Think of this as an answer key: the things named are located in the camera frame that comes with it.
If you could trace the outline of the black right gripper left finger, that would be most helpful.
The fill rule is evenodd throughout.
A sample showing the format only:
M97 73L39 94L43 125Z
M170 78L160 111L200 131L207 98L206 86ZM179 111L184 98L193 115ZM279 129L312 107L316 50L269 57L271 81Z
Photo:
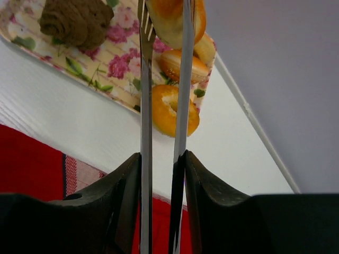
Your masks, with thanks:
M140 154L62 200L1 195L1 253L131 253Z

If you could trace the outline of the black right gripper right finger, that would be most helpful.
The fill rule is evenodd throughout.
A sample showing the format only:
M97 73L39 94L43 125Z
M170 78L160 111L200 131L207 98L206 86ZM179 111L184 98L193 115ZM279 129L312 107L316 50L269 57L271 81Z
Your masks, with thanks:
M338 253L337 194L246 195L185 153L194 253Z

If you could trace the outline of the silver metal tongs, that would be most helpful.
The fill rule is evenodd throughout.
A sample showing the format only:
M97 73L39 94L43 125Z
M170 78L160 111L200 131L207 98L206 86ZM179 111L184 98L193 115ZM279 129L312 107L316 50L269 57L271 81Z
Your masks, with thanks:
M186 137L190 105L190 83L194 46L194 1L183 2L183 49L181 55L178 109L174 145L169 225L169 253L180 253L183 190L185 176ZM140 253L152 252L152 103L151 68L156 32L145 1L138 2L140 61L141 61L141 193L140 193Z

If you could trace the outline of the large orange-glazed bread roll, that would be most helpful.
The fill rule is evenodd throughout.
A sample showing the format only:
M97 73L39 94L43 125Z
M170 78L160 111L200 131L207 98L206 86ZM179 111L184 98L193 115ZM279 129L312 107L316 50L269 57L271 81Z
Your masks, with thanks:
M183 0L146 1L150 19L159 39L172 49L181 49L183 43ZM194 43L203 37L207 17L203 0L195 1Z

